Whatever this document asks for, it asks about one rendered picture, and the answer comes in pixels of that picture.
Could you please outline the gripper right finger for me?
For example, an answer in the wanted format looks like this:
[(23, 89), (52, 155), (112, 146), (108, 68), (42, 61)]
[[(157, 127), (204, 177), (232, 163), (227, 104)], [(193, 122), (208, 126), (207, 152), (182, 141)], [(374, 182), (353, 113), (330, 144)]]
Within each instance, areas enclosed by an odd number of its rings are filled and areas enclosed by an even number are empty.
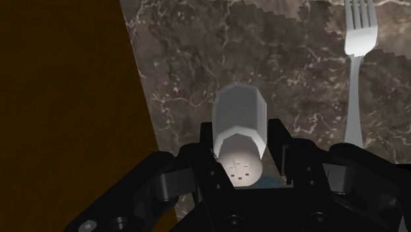
[(298, 192), (304, 232), (411, 232), (411, 164), (344, 142), (323, 150), (279, 119), (268, 121), (267, 147)]

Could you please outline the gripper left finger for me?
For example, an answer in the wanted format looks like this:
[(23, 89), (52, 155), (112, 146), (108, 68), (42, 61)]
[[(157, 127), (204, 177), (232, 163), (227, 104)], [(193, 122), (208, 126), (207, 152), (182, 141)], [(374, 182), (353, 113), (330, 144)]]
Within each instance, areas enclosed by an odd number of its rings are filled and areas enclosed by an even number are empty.
[(202, 123), (200, 141), (184, 145), (177, 156), (154, 152), (144, 158), (63, 232), (152, 232), (183, 194), (195, 208), (166, 232), (229, 232), (236, 216), (223, 198), (233, 189), (211, 152), (212, 126)]

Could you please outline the white salt shaker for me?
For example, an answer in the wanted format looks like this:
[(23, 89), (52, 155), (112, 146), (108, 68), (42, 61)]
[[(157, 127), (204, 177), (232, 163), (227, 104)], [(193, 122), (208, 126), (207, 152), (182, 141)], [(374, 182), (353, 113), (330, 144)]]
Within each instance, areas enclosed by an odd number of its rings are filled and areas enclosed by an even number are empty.
[(216, 93), (212, 133), (213, 153), (233, 186), (256, 183), (267, 147), (267, 104), (256, 86), (232, 83)]

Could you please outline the silver fork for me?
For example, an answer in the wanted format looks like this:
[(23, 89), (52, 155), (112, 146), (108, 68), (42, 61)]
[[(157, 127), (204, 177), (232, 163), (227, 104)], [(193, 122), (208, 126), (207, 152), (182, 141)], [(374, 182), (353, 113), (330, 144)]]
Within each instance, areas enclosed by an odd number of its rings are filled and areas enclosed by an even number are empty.
[(344, 52), (350, 58), (348, 109), (344, 142), (363, 147), (360, 118), (359, 72), (364, 57), (374, 49), (378, 23), (373, 0), (344, 0)]

